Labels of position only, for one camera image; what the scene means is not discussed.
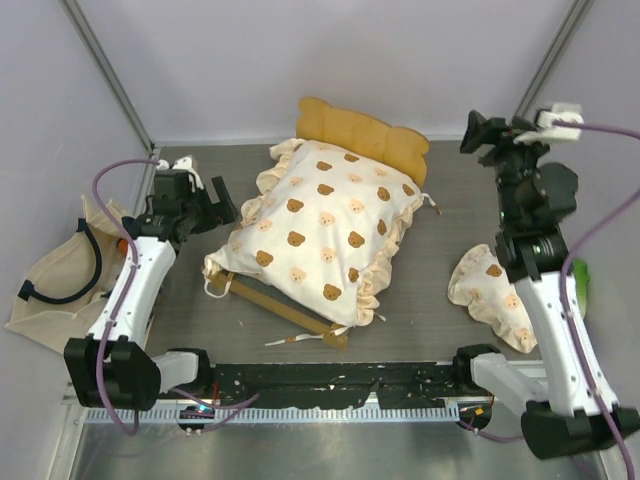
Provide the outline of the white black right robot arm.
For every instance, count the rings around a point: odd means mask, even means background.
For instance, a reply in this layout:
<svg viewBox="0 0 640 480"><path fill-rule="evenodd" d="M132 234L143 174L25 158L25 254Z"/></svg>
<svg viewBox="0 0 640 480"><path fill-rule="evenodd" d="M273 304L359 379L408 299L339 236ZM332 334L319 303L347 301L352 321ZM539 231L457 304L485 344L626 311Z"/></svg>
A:
<svg viewBox="0 0 640 480"><path fill-rule="evenodd" d="M484 389L519 416L522 435L539 459L618 446L639 429L639 413L623 407L609 386L579 311L575 257L560 230L577 207L578 176L569 167L539 159L551 144L576 141L587 129L579 107L555 104L532 121L468 115L463 154L490 146L479 162L492 167L500 208L496 253L532 322L547 384L524 375L494 347L461 347L451 380L465 395Z"/></svg>

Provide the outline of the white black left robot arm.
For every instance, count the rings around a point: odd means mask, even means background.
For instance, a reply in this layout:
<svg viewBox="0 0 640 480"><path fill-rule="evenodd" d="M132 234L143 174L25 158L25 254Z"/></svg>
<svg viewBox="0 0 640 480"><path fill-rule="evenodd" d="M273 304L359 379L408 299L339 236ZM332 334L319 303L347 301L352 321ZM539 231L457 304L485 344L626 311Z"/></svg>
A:
<svg viewBox="0 0 640 480"><path fill-rule="evenodd" d="M148 411L174 387L190 398L213 385L208 354L179 347L151 358L144 350L147 324L163 281L192 236L232 224L237 209L222 177L212 180L211 201L192 157L158 163L145 210L126 217L128 252L97 321L82 339L71 338L63 357L80 404Z"/></svg>

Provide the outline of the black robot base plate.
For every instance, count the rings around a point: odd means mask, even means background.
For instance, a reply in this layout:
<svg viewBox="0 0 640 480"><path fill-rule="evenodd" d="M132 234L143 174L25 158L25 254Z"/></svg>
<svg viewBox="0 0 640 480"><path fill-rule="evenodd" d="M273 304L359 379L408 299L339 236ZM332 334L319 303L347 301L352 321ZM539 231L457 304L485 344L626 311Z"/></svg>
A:
<svg viewBox="0 0 640 480"><path fill-rule="evenodd" d="M256 395L252 406L264 409L356 409L371 394L383 409L427 408L488 394L435 362L218 364L213 385L224 405Z"/></svg>

